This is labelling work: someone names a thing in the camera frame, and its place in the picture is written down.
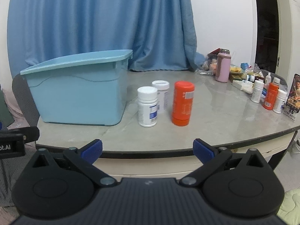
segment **bottle label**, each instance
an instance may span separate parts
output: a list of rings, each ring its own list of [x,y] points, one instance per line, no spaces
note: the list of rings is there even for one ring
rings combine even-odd
[[[150,122],[154,122],[157,117],[157,105],[150,107]]]
[[[271,103],[265,102],[265,106],[270,107],[270,106],[271,106]]]
[[[281,112],[283,106],[284,106],[284,101],[283,99],[277,98],[274,104],[273,110],[276,112]]]
[[[163,94],[163,108],[166,110],[168,107],[168,92]]]
[[[143,104],[138,104],[138,119],[139,123],[144,125],[150,125],[156,122],[157,118],[157,105],[155,106],[145,106]]]
[[[264,96],[264,98],[265,98],[265,97],[266,97],[266,94],[267,94],[267,89],[264,88],[264,89],[262,90],[262,97]]]
[[[157,110],[159,111],[161,108],[161,101],[160,101],[160,92],[157,92]]]
[[[185,93],[185,99],[192,99],[194,97],[194,92],[186,92]]]
[[[261,94],[262,94],[261,90],[254,88],[254,91],[253,91],[252,96],[251,96],[251,101],[259,103]]]

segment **screw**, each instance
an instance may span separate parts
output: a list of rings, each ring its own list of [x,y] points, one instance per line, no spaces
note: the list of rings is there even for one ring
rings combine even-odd
[[[181,180],[184,185],[194,185],[197,180],[193,177],[185,177]]]
[[[100,179],[100,184],[102,185],[112,185],[115,182],[115,179],[112,177],[105,177]]]

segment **table edge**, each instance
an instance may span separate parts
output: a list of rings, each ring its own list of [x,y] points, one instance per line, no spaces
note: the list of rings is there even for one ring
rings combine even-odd
[[[229,149],[237,149],[246,146],[251,146],[254,144],[258,144],[261,142],[265,142],[268,140],[276,139],[278,137],[284,136],[286,134],[290,134],[300,129],[300,126],[290,128],[284,131],[280,131],[274,134],[269,134],[259,138],[253,138],[249,140],[237,141],[223,145],[215,145],[215,148],[220,146],[225,146]],[[53,153],[61,153],[66,148],[63,147],[56,147],[56,146],[49,146],[49,145],[41,145],[36,144],[36,149],[39,148],[46,148],[48,151]],[[152,152],[143,152],[143,151],[131,151],[131,152],[123,152],[123,151],[103,151],[100,158],[110,158],[110,159],[151,159],[151,158],[173,158],[173,157],[186,157],[186,156],[193,156],[193,149],[178,149],[178,150],[165,150],[165,151],[152,151]]]

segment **table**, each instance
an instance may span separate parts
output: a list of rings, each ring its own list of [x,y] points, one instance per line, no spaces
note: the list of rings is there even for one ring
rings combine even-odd
[[[153,80],[170,82],[168,109],[158,115],[155,126],[144,128],[137,121],[137,89],[150,86]],[[171,122],[177,80],[195,84],[191,119],[185,127]],[[251,146],[264,157],[280,153],[275,162],[274,156],[271,158],[276,166],[300,129],[300,118],[292,122],[283,114],[268,111],[231,83],[219,83],[212,76],[190,71],[151,71],[128,72],[127,104],[121,122],[115,126],[44,123],[41,118],[37,126],[37,148],[46,147],[53,152],[73,146],[80,148],[101,139],[103,154],[94,165],[117,178],[180,178],[201,165],[192,152],[196,138],[234,152],[245,152]]]

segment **barcode sticker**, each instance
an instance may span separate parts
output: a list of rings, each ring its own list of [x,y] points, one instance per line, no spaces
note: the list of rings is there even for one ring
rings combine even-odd
[[[165,92],[163,95],[163,108],[167,109],[168,107],[168,92]]]
[[[156,121],[156,118],[157,117],[150,119],[150,123],[154,123]]]
[[[186,92],[185,99],[192,99],[194,97],[194,92]]]

